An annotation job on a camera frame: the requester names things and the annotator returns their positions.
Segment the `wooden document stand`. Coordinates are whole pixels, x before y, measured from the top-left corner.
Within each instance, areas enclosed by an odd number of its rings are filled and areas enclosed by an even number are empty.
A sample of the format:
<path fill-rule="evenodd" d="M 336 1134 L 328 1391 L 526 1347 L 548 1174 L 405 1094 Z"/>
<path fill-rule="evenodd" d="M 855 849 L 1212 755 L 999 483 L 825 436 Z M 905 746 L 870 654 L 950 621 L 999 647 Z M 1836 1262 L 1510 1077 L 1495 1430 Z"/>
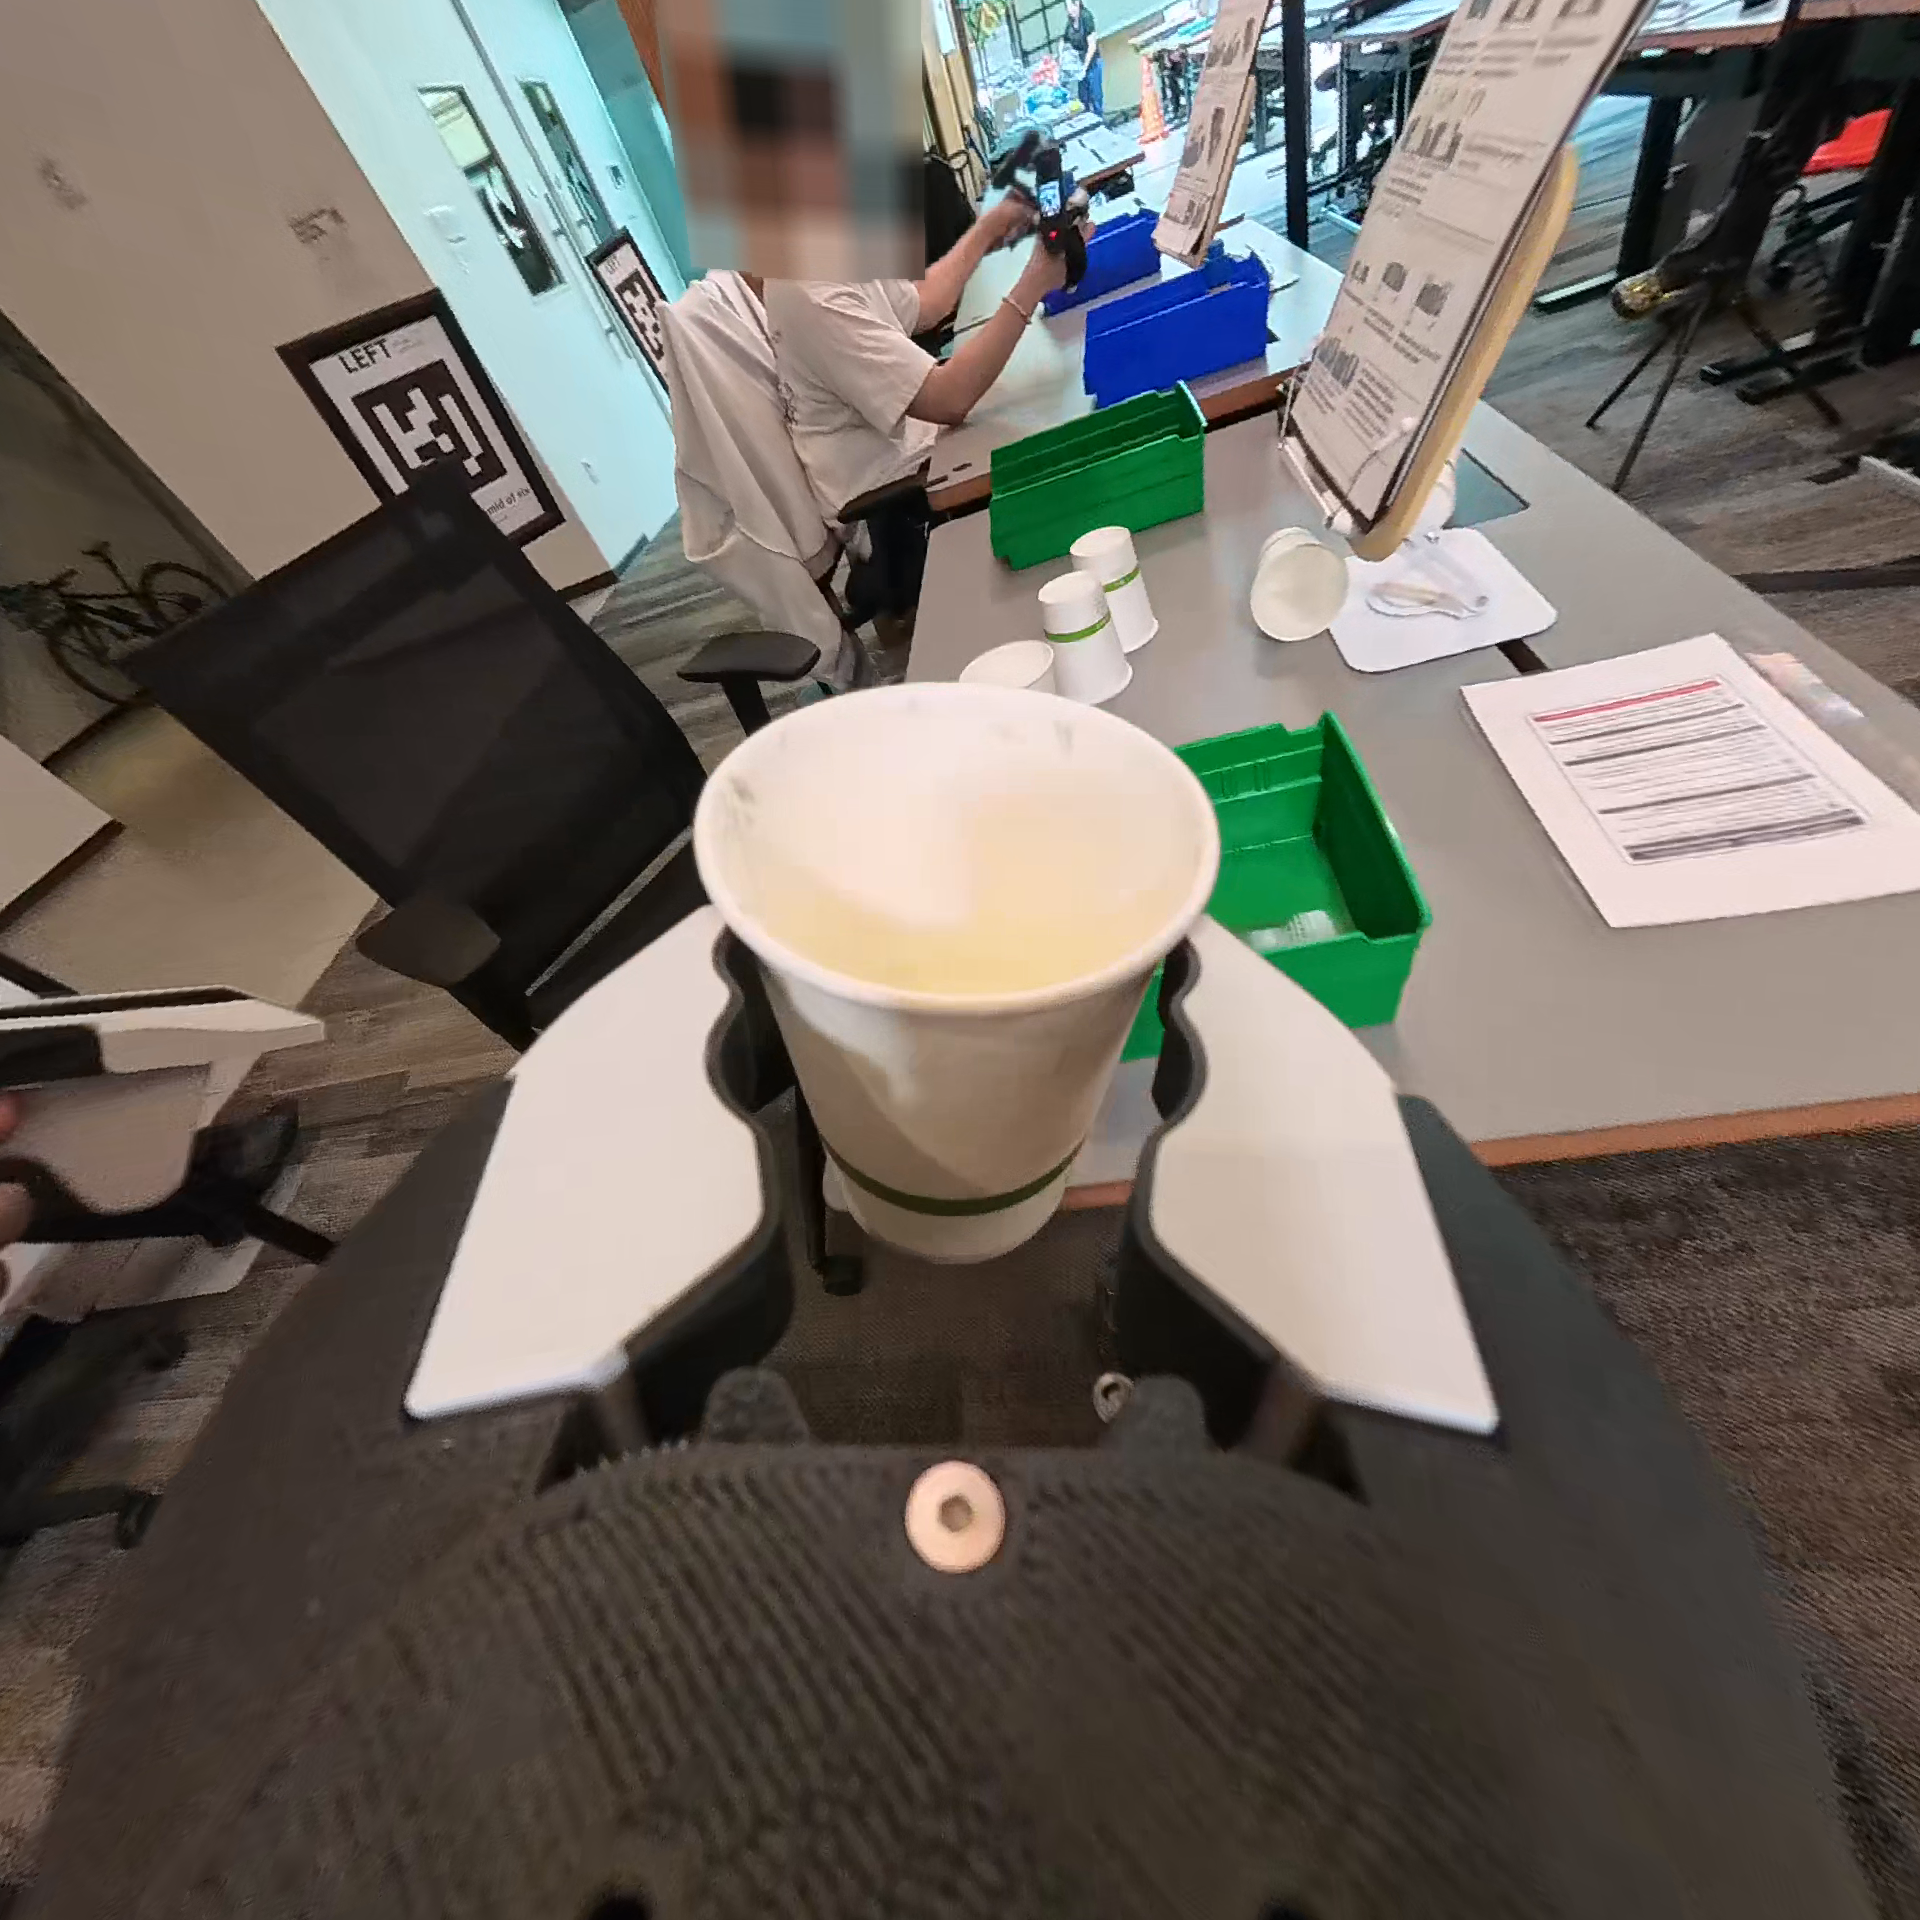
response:
<path fill-rule="evenodd" d="M 1472 429 L 1472 406 L 1479 406 L 1512 324 L 1535 301 L 1535 280 L 1568 222 L 1568 194 L 1576 194 L 1576 157 L 1562 142 L 1535 207 L 1523 217 L 1512 258 L 1498 265 L 1495 301 L 1472 324 L 1472 342 L 1437 394 L 1437 422 L 1415 436 L 1409 467 L 1391 492 L 1375 523 L 1352 523 L 1334 504 L 1334 492 L 1320 483 L 1320 467 L 1304 458 L 1304 447 L 1294 436 L 1294 395 L 1299 395 L 1304 371 L 1294 377 L 1281 452 L 1304 492 L 1304 530 L 1334 530 L 1352 554 L 1350 605 L 1329 632 L 1350 670 L 1383 675 L 1407 665 L 1510 647 L 1560 621 L 1560 605 L 1479 530 L 1454 530 L 1446 515 L 1454 515 L 1454 452 Z"/>
<path fill-rule="evenodd" d="M 1253 136 L 1260 107 L 1260 43 L 1265 43 L 1273 0 L 1223 0 L 1212 35 L 1204 54 L 1204 83 L 1190 107 L 1190 144 L 1152 228 L 1162 258 L 1204 265 L 1232 206 L 1232 173 Z"/>

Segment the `laminated paper sheet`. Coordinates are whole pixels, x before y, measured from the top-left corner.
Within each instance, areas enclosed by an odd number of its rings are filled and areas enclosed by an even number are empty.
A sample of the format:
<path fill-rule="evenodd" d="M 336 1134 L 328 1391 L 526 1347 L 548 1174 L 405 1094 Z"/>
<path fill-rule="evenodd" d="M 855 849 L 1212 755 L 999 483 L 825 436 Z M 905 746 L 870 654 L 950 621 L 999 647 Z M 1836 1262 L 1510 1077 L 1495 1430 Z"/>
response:
<path fill-rule="evenodd" d="M 1920 889 L 1916 755 L 1787 647 L 1692 636 L 1460 696 L 1608 929 Z"/>

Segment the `green plastic bin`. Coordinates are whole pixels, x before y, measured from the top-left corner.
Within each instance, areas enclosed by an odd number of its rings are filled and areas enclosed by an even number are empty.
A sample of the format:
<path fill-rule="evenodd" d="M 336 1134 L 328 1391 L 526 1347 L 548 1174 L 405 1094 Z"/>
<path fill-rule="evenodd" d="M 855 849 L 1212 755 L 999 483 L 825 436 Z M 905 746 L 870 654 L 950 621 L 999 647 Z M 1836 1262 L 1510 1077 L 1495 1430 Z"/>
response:
<path fill-rule="evenodd" d="M 1391 1027 L 1431 906 L 1350 729 L 1212 733 L 1177 762 L 1223 827 L 1209 913 L 1344 1027 Z"/>
<path fill-rule="evenodd" d="M 1152 530 L 1209 504 L 1209 414 L 1190 387 L 989 447 L 989 559 L 1026 575 L 1091 530 Z"/>

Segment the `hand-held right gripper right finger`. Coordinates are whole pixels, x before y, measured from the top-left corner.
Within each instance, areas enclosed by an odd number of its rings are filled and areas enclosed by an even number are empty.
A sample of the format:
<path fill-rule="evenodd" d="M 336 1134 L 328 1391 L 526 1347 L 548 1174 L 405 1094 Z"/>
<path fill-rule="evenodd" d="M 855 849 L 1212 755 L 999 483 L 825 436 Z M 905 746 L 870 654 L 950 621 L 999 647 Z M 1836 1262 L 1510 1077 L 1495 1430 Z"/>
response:
<path fill-rule="evenodd" d="M 1398 1083 L 1287 968 L 1192 920 L 1119 1241 L 1119 1361 L 1223 1450 L 1304 1460 L 1334 1414 L 1495 1437 L 1498 1404 Z"/>

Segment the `blue plastic bin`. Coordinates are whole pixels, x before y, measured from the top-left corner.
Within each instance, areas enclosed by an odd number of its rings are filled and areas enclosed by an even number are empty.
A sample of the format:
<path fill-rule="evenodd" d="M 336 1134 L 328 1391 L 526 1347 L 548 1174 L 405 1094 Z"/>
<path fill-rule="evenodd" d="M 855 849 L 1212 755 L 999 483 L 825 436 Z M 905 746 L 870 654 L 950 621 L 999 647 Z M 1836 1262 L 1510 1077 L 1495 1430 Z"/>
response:
<path fill-rule="evenodd" d="M 1081 324 L 1091 406 L 1175 394 L 1233 362 L 1265 362 L 1273 265 L 1209 250 L 1192 271 L 1106 301 Z"/>
<path fill-rule="evenodd" d="M 1081 280 L 1057 284 L 1040 308 L 1071 313 L 1071 308 L 1091 308 L 1091 301 L 1162 280 L 1169 258 L 1162 258 L 1152 228 L 1162 228 L 1162 207 L 1106 217 L 1081 248 Z"/>

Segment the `bicycle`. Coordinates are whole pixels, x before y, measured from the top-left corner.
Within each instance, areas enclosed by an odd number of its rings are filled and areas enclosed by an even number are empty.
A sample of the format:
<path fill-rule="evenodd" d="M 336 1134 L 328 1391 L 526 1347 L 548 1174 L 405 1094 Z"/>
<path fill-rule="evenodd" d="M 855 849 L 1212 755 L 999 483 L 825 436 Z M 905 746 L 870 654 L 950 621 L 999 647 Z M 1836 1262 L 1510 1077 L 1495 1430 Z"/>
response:
<path fill-rule="evenodd" d="M 86 545 L 86 566 L 52 580 L 8 580 L 0 618 L 52 647 L 60 686 L 97 696 L 103 713 L 132 713 L 144 707 L 144 690 L 132 686 L 123 665 L 165 632 L 232 599 L 232 584 L 185 559 L 151 559 L 123 575 L 103 541 Z"/>

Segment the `black white marker poster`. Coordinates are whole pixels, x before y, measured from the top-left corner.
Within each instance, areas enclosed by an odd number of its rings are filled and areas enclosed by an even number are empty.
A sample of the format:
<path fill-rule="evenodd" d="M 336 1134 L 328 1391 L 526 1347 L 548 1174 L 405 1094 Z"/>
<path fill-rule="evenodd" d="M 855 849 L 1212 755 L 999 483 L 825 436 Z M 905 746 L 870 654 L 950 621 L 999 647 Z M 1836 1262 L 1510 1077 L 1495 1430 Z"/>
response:
<path fill-rule="evenodd" d="M 595 258 L 590 258 L 595 284 L 605 296 L 625 332 L 633 342 L 633 355 L 647 362 L 647 377 L 661 387 L 661 308 L 673 296 L 655 284 L 644 248 L 629 228 L 612 228 Z"/>
<path fill-rule="evenodd" d="M 450 476 L 512 545 L 569 523 L 442 284 L 282 342 L 282 362 L 377 499 Z"/>

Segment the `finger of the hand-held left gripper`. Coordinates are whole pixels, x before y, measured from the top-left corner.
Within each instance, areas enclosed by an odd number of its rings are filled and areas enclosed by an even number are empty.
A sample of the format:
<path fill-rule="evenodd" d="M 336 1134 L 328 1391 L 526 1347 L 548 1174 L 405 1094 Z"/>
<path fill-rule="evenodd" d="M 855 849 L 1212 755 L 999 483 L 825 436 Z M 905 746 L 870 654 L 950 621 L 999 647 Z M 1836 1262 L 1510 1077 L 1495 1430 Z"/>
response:
<path fill-rule="evenodd" d="M 151 1068 L 252 1068 L 317 1050 L 324 1021 L 245 992 L 123 992 L 0 1007 L 0 1083 L 90 1083 Z"/>

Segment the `black mesh office chair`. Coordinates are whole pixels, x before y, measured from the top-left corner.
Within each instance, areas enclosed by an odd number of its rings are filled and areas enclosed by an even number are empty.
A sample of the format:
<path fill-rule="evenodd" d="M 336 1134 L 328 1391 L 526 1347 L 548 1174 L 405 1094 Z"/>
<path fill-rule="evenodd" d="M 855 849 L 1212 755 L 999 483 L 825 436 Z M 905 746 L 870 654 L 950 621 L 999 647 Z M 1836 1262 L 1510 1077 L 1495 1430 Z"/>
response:
<path fill-rule="evenodd" d="M 706 906 L 701 746 L 455 476 L 164 632 L 123 675 L 386 903 L 357 939 L 377 968 L 516 1052 Z"/>

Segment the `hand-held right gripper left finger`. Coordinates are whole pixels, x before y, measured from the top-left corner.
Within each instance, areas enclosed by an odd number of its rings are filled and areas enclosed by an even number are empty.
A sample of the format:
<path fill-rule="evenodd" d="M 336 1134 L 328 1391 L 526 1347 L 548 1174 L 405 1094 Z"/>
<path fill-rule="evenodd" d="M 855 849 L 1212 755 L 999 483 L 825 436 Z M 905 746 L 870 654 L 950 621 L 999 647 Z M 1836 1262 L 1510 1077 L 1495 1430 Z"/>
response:
<path fill-rule="evenodd" d="M 789 1313 L 789 1092 L 754 959 L 701 906 L 512 1068 L 405 1380 L 405 1417 L 572 1404 L 600 1445 L 678 1445 Z"/>

